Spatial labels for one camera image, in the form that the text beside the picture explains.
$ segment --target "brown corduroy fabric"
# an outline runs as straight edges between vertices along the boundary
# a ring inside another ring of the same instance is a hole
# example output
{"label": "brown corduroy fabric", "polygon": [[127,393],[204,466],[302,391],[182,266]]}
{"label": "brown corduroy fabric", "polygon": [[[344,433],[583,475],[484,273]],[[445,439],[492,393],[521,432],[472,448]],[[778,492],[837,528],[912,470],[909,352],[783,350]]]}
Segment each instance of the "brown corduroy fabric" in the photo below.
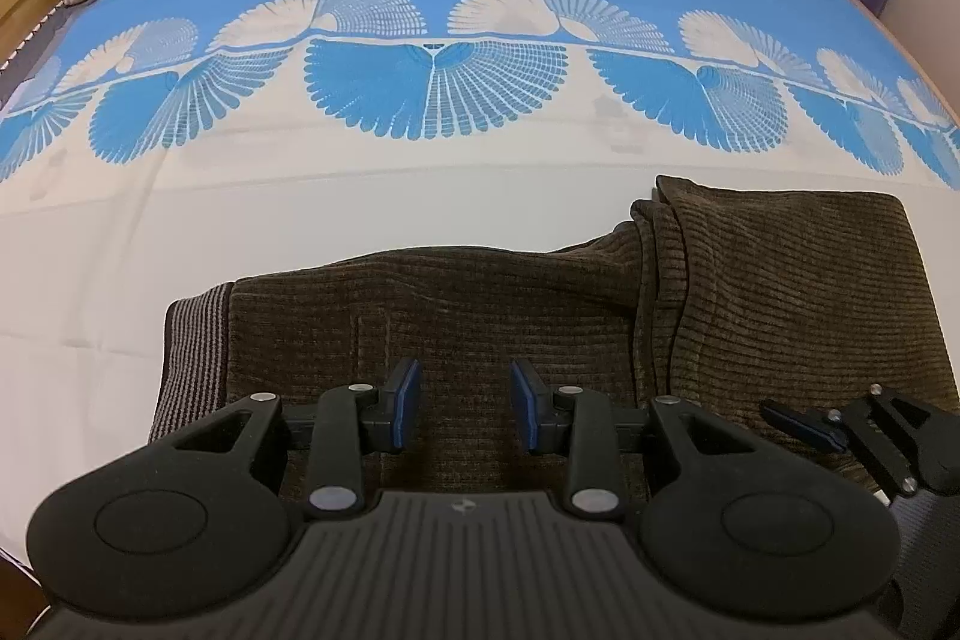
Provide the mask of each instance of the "brown corduroy fabric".
{"label": "brown corduroy fabric", "polygon": [[653,362],[654,388],[657,394],[670,391],[669,365],[673,340],[686,302],[686,254],[683,235],[677,218],[667,204],[658,201],[635,201],[631,210],[640,237],[653,239],[654,255],[644,258],[647,266],[643,278],[652,278],[656,285],[650,323],[650,352]]}
{"label": "brown corduroy fabric", "polygon": [[[923,262],[893,196],[722,191],[658,179],[632,223],[555,253],[397,250],[241,280],[229,302],[227,400],[379,384],[424,364],[416,439],[371,456],[368,487],[483,491],[563,482],[520,452],[507,367],[637,405],[685,396],[803,452],[760,419],[772,397],[842,407],[872,383],[958,410]],[[628,482],[640,494],[640,462]],[[856,480],[846,459],[825,461]],[[299,492],[304,458],[284,492]]]}
{"label": "brown corduroy fabric", "polygon": [[[632,223],[555,253],[473,247],[397,250],[236,283],[227,396],[275,391],[287,404],[382,383],[424,365],[413,448],[368,463],[369,487],[483,491],[563,485],[558,458],[522,456],[508,394],[512,357],[546,383],[637,405],[632,373],[640,240]],[[634,490],[640,462],[630,456]],[[301,469],[288,470],[296,492]]]}
{"label": "brown corduroy fabric", "polygon": [[757,413],[765,397],[834,408],[880,383],[958,410],[923,261],[894,196],[723,191],[663,176],[656,186],[688,264],[671,393],[784,444]]}

